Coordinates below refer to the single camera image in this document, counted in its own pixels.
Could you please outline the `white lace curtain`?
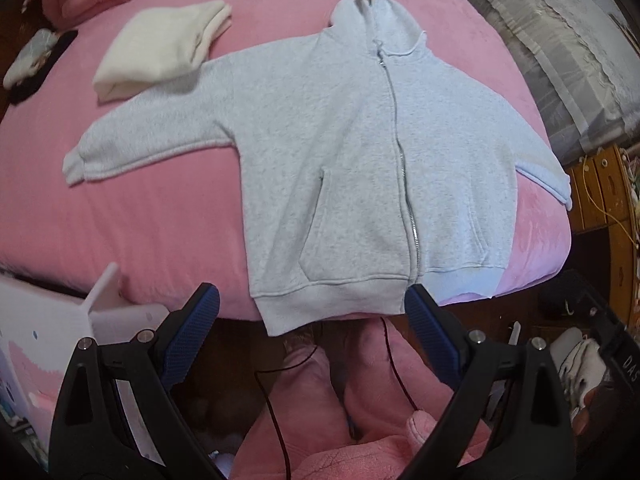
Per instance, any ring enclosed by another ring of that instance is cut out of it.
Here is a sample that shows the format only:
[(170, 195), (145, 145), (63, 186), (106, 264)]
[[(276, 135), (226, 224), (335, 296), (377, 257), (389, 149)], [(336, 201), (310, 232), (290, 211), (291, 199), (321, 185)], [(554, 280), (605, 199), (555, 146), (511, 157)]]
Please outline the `white lace curtain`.
[(555, 155), (639, 141), (639, 38), (615, 0), (469, 0), (511, 52)]

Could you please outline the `light grey zip hoodie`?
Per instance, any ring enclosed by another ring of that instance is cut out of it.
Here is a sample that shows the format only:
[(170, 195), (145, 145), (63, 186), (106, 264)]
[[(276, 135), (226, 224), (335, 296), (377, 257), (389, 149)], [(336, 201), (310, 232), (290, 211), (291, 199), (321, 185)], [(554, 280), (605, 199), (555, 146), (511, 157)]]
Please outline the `light grey zip hoodie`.
[(341, 0), (318, 34), (206, 62), (94, 122), (68, 184), (213, 146), (240, 155), (250, 296), (280, 336), (352, 314), (491, 297), (518, 177), (570, 206), (570, 179), (500, 94), (438, 58), (395, 0)]

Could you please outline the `wooden nightstand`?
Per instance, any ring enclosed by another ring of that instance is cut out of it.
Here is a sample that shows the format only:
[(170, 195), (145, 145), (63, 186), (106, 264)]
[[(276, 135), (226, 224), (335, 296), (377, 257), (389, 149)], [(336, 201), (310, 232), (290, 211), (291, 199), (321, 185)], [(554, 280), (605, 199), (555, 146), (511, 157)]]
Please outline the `wooden nightstand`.
[(626, 324), (639, 330), (639, 214), (627, 153), (600, 148), (567, 169), (574, 200), (567, 265)]

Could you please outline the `white plastic stand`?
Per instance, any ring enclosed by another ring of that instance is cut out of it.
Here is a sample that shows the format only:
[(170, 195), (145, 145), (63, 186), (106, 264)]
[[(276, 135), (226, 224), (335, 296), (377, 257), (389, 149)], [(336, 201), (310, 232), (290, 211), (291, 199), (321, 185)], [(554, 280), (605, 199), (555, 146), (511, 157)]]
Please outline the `white plastic stand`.
[(17, 278), (1, 278), (1, 400), (27, 419), (44, 448), (66, 367), (78, 340), (117, 344), (155, 330), (162, 304), (132, 304), (119, 293), (120, 270), (109, 264), (84, 299)]

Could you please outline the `folded cream garment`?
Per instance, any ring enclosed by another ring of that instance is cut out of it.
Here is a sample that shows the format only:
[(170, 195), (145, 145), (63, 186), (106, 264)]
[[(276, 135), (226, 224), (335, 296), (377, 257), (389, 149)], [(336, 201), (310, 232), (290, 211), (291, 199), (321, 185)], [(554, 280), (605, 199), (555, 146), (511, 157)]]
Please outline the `folded cream garment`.
[(232, 7), (212, 0), (180, 8), (149, 8), (136, 14), (108, 47), (92, 86), (101, 103), (197, 70), (212, 43), (231, 26)]

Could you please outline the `pink pajama legs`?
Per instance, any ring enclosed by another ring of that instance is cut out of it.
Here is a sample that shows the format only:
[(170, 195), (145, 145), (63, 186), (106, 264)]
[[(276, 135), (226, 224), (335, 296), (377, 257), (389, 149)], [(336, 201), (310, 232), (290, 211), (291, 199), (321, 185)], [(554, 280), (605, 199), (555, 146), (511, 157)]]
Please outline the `pink pajama legs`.
[(334, 330), (345, 389), (312, 330), (285, 341), (283, 370), (246, 435), (233, 479), (396, 479), (452, 397), (391, 322), (364, 318)]

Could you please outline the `grey white stuffed toy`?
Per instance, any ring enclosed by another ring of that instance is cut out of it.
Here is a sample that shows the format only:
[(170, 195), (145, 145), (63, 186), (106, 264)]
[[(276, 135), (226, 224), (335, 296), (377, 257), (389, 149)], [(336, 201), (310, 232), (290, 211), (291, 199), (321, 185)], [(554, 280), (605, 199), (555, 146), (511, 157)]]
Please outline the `grey white stuffed toy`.
[(8, 92), (9, 103), (16, 105), (33, 96), (77, 36), (75, 29), (67, 32), (37, 30), (4, 74), (2, 84)]

